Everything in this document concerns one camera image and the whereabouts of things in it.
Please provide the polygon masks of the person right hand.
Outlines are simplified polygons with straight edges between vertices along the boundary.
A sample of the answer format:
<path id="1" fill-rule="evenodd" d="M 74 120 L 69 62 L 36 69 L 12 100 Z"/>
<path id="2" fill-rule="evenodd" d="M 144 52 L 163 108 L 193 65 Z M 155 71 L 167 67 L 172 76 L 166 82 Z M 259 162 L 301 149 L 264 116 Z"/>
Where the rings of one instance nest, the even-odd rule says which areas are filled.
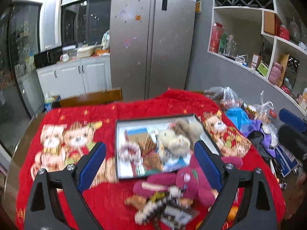
<path id="1" fill-rule="evenodd" d="M 285 220 L 291 219 L 291 217 L 298 211 L 301 206 L 304 197 L 306 195 L 306 172 L 302 172 L 296 181 L 293 190 L 290 193 L 289 198 L 286 200 L 286 213 Z"/>

